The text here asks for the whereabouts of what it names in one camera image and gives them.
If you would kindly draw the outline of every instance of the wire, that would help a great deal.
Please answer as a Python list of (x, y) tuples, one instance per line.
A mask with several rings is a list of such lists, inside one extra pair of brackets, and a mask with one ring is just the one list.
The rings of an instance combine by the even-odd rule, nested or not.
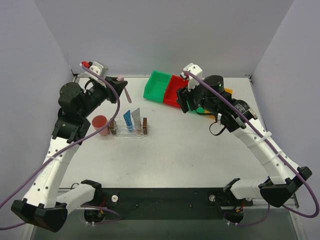
[[(224, 214), (223, 214), (224, 219), (226, 219), (227, 213), (228, 213), (227, 211), (224, 212)], [(255, 221), (255, 222), (251, 222), (251, 223), (234, 223), (232, 221), (229, 221), (228, 219), (226, 219), (226, 220), (231, 225), (235, 225), (237, 227), (251, 227), (251, 226), (254, 226), (254, 225), (257, 225), (257, 224), (264, 222), (268, 218), (269, 214), (270, 214), (270, 204), (268, 203), (268, 210), (266, 211), (265, 216), (262, 219), (260, 219), (259, 221)]]
[(113, 223), (113, 222), (117, 222), (117, 221), (120, 221), (121, 220), (121, 215), (119, 213), (117, 213), (116, 211), (113, 211), (113, 210), (110, 210), (109, 208), (106, 208), (106, 207), (102, 207), (102, 206), (90, 206), (90, 205), (81, 205), (82, 208), (93, 208), (93, 209), (99, 209), (100, 211), (105, 211), (105, 212), (109, 212), (113, 215), (116, 215), (118, 216), (117, 219), (113, 219), (113, 220), (105, 220), (105, 221), (101, 221), (101, 222), (95, 222), (94, 225), (100, 225), (100, 224), (109, 224), (109, 223)]
[(219, 135), (221, 135), (221, 134), (226, 130), (226, 127), (224, 126), (218, 133), (214, 134), (214, 133), (211, 131), (211, 127), (212, 127), (213, 124), (216, 124), (216, 123), (217, 123), (217, 121), (211, 123), (210, 126), (209, 126), (209, 131), (210, 131), (210, 133), (211, 133), (213, 136), (219, 136)]
[(70, 190), (72, 190), (72, 189), (73, 189), (73, 186), (74, 186), (75, 184), (78, 184), (78, 186), (79, 186), (79, 183), (77, 183), (77, 182), (72, 183), (72, 185), (71, 185), (71, 187), (70, 187)]
[[(59, 150), (59, 151), (57, 151), (55, 154), (53, 154), (53, 156), (50, 157), (46, 162), (44, 162), (37, 170), (35, 170), (34, 173), (33, 173), (24, 183), (21, 184), (21, 186), (19, 186), (13, 193), (11, 193), (5, 200), (3, 200), (3, 201), (0, 203), (0, 209), (1, 209), (10, 199), (12, 199), (12, 197), (13, 197), (14, 195), (16, 195), (18, 192), (20, 192), (21, 189), (23, 189), (35, 176), (37, 176), (37, 174), (40, 173), (40, 171), (41, 171), (42, 169), (44, 169), (49, 163), (51, 163), (56, 156), (62, 154), (64, 151), (72, 148), (73, 146), (75, 146), (75, 145), (77, 145), (77, 144), (80, 144), (80, 143), (82, 143), (83, 141), (85, 141), (85, 140), (93, 137), (94, 135), (100, 133), (103, 129), (105, 129), (106, 127), (108, 127), (109, 124), (112, 123), (112, 122), (115, 120), (116, 116), (118, 115), (119, 110), (120, 110), (120, 99), (119, 99), (119, 96), (118, 96), (116, 90), (115, 90), (115, 89), (111, 86), (111, 84), (108, 83), (105, 79), (103, 79), (102, 77), (100, 77), (99, 75), (97, 75), (95, 72), (91, 71), (90, 69), (86, 68), (83, 64), (81, 65), (81, 67), (82, 67), (85, 71), (87, 71), (88, 73), (90, 73), (91, 75), (93, 75), (93, 76), (95, 76), (96, 78), (98, 78), (99, 80), (103, 81), (103, 82), (106, 84), (106, 86), (111, 89), (111, 91), (112, 91), (112, 93), (114, 94), (114, 96), (115, 96), (115, 98), (116, 98), (116, 101), (117, 101), (117, 107), (116, 107), (116, 110), (115, 110), (114, 115), (111, 117), (111, 119), (110, 119), (102, 128), (100, 128), (100, 129), (98, 129), (97, 131), (89, 134), (88, 136), (85, 136), (85, 137), (82, 138), (82, 139), (79, 139), (78, 141), (75, 141), (75, 142), (71, 143), (70, 145), (62, 148), (61, 150)], [(0, 227), (0, 231), (9, 230), (9, 229), (14, 229), (14, 228), (19, 227), (19, 226), (21, 226), (21, 225), (23, 225), (23, 224), (24, 224), (24, 223), (20, 223), (20, 224), (8, 226), (8, 227)]]
[[(221, 96), (216, 90), (214, 90), (212, 87), (210, 87), (208, 84), (206, 84), (204, 81), (202, 81), (199, 77), (197, 77), (196, 75), (194, 75), (193, 73), (189, 72), (189, 71), (183, 71), (183, 73), (185, 75), (191, 76), (193, 77), (197, 82), (199, 82), (199, 84), (201, 84), (202, 86), (204, 86), (206, 89), (208, 89), (211, 93), (213, 93), (216, 97), (218, 97), (223, 103), (225, 103), (230, 109), (232, 109), (234, 112), (236, 112), (240, 118), (247, 123), (250, 128), (252, 128), (252, 130), (260, 137), (263, 138), (263, 135), (255, 128), (255, 126), (252, 125), (252, 123), (238, 110), (236, 109), (230, 102), (228, 102), (223, 96)], [(298, 212), (292, 208), (289, 208), (285, 205), (283, 205), (283, 207), (299, 216), (305, 217), (305, 218), (315, 218), (316, 216), (319, 215), (320, 212), (320, 207), (319, 207), (319, 202), (317, 200), (317, 197), (314, 193), (314, 191), (311, 189), (310, 185), (306, 182), (306, 180), (287, 162), (287, 160), (281, 155), (279, 154), (279, 152), (277, 151), (277, 149), (273, 146), (273, 144), (268, 140), (268, 139), (264, 139), (264, 141), (267, 143), (267, 145), (272, 149), (272, 151), (278, 155), (278, 157), (280, 158), (280, 160), (299, 178), (299, 180), (305, 185), (306, 189), (309, 191), (313, 201), (314, 201), (314, 205), (315, 205), (315, 212), (311, 215), (305, 214), (305, 213), (301, 213)]]

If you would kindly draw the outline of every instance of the black mount bracket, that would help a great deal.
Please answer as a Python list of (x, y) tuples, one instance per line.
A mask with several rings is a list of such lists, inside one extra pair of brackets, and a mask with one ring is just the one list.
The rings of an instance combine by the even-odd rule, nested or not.
[[(312, 171), (307, 166), (298, 167), (297, 170), (304, 180), (307, 180), (312, 175)], [(297, 176), (292, 180), (286, 179), (285, 181), (286, 184), (274, 185), (268, 178), (264, 183), (259, 185), (263, 199), (276, 208), (280, 208), (285, 204), (303, 184)]]

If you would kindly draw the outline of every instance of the blue toothpaste tube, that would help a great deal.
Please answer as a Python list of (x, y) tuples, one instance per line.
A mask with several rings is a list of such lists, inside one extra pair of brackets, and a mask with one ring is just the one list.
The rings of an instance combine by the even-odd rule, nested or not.
[(130, 110), (128, 110), (125, 114), (123, 114), (123, 118), (126, 124), (126, 127), (128, 128), (129, 131), (133, 130), (133, 126), (132, 126), (132, 121), (131, 121), (131, 114), (130, 114)]

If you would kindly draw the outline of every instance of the white wall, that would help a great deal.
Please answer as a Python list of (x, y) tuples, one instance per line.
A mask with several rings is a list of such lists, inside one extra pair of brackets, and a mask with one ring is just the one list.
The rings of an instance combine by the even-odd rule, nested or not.
[[(71, 71), (32, 0), (5, 0), (0, 7), (0, 202), (44, 160), (57, 120), (60, 87)], [(21, 199), (23, 192), (14, 199)], [(0, 211), (0, 227), (20, 223)], [(22, 227), (0, 231), (19, 239)]]
[(243, 77), (257, 67), (293, 0), (34, 0), (75, 73), (101, 61), (110, 74)]
[[(252, 82), (266, 127), (300, 166), (320, 199), (320, 1), (295, 0), (276, 32)], [(315, 210), (308, 191), (297, 192), (300, 211)], [(308, 239), (319, 239), (320, 217), (303, 219)]]

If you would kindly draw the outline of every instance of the red button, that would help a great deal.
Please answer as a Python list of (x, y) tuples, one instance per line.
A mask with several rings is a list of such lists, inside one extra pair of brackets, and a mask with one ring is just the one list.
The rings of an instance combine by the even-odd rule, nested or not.
[(82, 65), (85, 66), (87, 69), (90, 68), (90, 64), (87, 63), (86, 61), (83, 61)]

